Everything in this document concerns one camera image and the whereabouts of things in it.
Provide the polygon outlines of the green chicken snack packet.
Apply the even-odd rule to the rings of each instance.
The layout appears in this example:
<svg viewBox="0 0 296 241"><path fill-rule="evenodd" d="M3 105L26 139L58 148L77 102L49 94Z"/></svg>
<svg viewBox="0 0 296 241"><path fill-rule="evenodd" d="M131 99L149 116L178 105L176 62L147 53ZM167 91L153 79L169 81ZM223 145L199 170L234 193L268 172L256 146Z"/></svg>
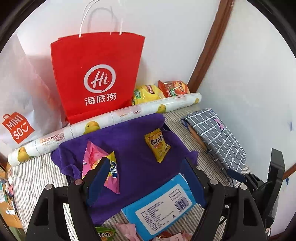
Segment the green chicken snack packet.
<svg viewBox="0 0 296 241"><path fill-rule="evenodd" d="M95 229L98 232L101 241L112 241L116 234L116 230L112 228L99 226L99 227L96 227Z"/></svg>

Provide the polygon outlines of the red white lychee snack packet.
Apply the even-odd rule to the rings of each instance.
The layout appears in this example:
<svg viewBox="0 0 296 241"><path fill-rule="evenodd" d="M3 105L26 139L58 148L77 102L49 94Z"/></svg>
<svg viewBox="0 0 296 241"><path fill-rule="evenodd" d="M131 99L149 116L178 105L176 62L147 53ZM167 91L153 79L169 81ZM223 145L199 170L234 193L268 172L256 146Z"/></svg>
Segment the red white lychee snack packet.
<svg viewBox="0 0 296 241"><path fill-rule="evenodd" d="M191 240L192 236L192 233L187 233L184 230L175 235L169 233L168 231L163 231L162 233L154 237L152 241L189 241Z"/></svg>

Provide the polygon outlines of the pink yellow snack packet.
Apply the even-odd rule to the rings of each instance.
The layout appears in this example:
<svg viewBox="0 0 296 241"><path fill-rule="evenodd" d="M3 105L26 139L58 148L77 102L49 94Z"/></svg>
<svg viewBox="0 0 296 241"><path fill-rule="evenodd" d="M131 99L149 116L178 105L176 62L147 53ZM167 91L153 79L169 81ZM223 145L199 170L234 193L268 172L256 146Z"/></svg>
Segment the pink yellow snack packet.
<svg viewBox="0 0 296 241"><path fill-rule="evenodd" d="M93 144L91 141L87 141L87 146L84 153L82 178L85 177L88 171L94 170L103 157L106 157L110 161L110 171L106 178L104 186L115 194L119 194L119 177L115 153L112 152L109 154L100 147Z"/></svg>

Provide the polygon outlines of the grey checked folded cloth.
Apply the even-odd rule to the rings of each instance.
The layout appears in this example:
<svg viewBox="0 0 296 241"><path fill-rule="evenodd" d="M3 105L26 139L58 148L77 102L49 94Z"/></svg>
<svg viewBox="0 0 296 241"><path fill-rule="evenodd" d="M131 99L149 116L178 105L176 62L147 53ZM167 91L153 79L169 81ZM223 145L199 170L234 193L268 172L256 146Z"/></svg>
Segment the grey checked folded cloth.
<svg viewBox="0 0 296 241"><path fill-rule="evenodd" d="M238 173L246 163L246 153L233 133L211 108L189 113L181 118L185 126L191 127L206 145L208 153L223 170Z"/></svg>

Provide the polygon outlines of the rolled duck print mat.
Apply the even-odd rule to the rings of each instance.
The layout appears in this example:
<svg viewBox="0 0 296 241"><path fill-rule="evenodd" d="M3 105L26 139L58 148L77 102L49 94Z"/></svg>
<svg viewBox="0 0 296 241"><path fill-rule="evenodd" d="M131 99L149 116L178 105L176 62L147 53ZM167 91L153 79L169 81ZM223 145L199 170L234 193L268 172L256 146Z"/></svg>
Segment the rolled duck print mat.
<svg viewBox="0 0 296 241"><path fill-rule="evenodd" d="M167 113L192 106L199 103L201 100L202 95L199 92L196 92L132 105L68 125L62 129L47 134L46 136L31 141L23 145L23 147L30 159L39 157L54 151L65 141L82 136L85 132L86 125L91 121L98 123L100 128L105 128L149 114Z"/></svg>

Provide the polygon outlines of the pink candy packet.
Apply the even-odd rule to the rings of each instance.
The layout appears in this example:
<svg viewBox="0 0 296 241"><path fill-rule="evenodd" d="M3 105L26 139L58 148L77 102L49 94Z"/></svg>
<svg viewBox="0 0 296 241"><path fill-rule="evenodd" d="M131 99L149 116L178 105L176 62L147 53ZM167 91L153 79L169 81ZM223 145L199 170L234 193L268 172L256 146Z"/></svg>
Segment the pink candy packet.
<svg viewBox="0 0 296 241"><path fill-rule="evenodd" d="M140 241L134 223L117 223L116 227L130 241Z"/></svg>

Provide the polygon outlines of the small yellow snack packet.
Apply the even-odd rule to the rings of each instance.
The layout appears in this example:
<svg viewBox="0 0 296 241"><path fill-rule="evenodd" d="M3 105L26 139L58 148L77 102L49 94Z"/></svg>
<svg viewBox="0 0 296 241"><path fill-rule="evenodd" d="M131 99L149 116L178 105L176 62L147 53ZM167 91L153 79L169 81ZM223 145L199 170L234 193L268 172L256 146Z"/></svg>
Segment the small yellow snack packet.
<svg viewBox="0 0 296 241"><path fill-rule="evenodd" d="M162 131L157 128L156 130L144 136L146 144L152 150L158 163L161 163L171 146L165 142Z"/></svg>

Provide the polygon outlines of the purple towel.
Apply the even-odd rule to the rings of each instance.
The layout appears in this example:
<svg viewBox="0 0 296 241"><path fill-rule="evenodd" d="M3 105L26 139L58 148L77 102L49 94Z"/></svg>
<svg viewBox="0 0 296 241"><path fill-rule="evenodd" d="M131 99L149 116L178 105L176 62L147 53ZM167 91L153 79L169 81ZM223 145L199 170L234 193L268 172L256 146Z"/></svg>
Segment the purple towel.
<svg viewBox="0 0 296 241"><path fill-rule="evenodd" d="M119 194L104 187L89 213L96 225L119 213L122 208L158 189L180 171L181 161L189 158L197 164L197 151L189 151L173 132L163 129L165 117L155 113L118 123L74 138L59 145L51 159L60 172L72 179L82 175L87 142L91 141L107 153L114 152L119 175ZM158 163L144 136L160 128L170 150Z"/></svg>

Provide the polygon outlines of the blue tissue pack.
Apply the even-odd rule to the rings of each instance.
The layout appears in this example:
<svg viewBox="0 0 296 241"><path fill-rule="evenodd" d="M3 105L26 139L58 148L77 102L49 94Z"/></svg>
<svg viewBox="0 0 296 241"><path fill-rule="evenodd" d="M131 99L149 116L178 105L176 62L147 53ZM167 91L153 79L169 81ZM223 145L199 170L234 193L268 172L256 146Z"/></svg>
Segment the blue tissue pack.
<svg viewBox="0 0 296 241"><path fill-rule="evenodd" d="M173 225L196 201L182 174L121 211L141 239L151 240Z"/></svg>

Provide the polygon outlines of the red orange chips bag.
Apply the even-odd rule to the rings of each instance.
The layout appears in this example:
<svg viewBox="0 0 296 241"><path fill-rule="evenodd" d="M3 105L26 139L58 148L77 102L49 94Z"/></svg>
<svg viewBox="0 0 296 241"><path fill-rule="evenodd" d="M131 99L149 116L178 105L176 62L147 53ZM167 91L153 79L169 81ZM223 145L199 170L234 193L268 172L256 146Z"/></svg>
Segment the red orange chips bag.
<svg viewBox="0 0 296 241"><path fill-rule="evenodd" d="M188 86L180 81L158 81L158 88L162 91L165 97L172 97L184 94L190 94Z"/></svg>

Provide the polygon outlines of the white Miniso plastic bag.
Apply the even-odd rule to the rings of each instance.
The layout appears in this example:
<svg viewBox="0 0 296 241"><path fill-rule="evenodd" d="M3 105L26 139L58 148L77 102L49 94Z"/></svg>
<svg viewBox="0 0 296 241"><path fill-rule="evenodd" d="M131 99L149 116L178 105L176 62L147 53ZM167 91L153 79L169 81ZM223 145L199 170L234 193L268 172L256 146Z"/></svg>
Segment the white Miniso plastic bag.
<svg viewBox="0 0 296 241"><path fill-rule="evenodd" d="M1 51L1 141L16 149L65 124L61 104L12 36Z"/></svg>

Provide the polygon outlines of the yellow chips bag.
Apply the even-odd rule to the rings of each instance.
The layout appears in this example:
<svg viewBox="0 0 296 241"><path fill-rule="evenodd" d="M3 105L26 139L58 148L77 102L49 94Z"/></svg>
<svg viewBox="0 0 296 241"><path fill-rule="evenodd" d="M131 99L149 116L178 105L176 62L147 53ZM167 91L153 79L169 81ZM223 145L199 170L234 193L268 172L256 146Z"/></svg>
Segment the yellow chips bag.
<svg viewBox="0 0 296 241"><path fill-rule="evenodd" d="M137 86L133 91L132 105L165 98L163 92L155 85Z"/></svg>

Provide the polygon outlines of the red Haidilao paper bag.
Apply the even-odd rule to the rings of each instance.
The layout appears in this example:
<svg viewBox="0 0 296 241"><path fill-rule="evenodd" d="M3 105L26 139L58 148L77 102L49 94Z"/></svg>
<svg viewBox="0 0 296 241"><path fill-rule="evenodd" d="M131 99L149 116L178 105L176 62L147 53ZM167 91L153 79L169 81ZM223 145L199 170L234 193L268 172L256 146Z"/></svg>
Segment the red Haidilao paper bag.
<svg viewBox="0 0 296 241"><path fill-rule="evenodd" d="M145 37L135 33L95 32L51 43L57 89L69 123L128 107Z"/></svg>

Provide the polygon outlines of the brown wooden door frame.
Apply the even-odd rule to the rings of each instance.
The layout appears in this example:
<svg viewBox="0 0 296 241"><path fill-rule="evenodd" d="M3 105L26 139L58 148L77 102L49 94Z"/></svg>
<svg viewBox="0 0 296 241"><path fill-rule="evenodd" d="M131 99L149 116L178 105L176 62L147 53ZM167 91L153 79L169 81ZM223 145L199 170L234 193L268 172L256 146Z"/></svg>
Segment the brown wooden door frame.
<svg viewBox="0 0 296 241"><path fill-rule="evenodd" d="M196 92L204 79L225 33L234 0L221 0L212 27L188 82L190 92Z"/></svg>

